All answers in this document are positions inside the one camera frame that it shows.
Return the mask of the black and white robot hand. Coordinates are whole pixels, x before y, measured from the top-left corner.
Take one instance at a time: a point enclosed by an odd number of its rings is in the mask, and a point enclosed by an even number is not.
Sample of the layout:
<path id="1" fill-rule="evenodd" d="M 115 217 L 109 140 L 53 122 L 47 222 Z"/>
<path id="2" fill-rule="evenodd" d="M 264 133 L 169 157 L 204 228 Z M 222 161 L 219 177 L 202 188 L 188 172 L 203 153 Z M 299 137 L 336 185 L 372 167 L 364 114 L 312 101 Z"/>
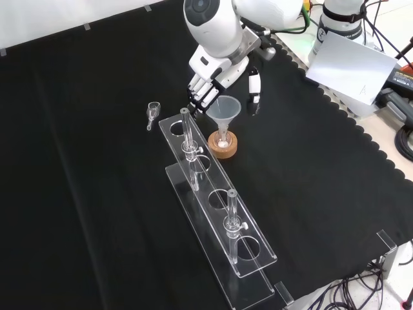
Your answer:
<path id="1" fill-rule="evenodd" d="M 198 46 L 189 65 L 194 71 L 194 76 L 186 91 L 193 114 L 206 114 L 214 101 L 235 85 L 244 73 L 248 74 L 248 107 L 252 109 L 250 113 L 258 113 L 261 101 L 261 76 L 259 70 L 250 65 L 248 56 L 233 65 L 229 58 L 212 57 L 202 46 Z"/>

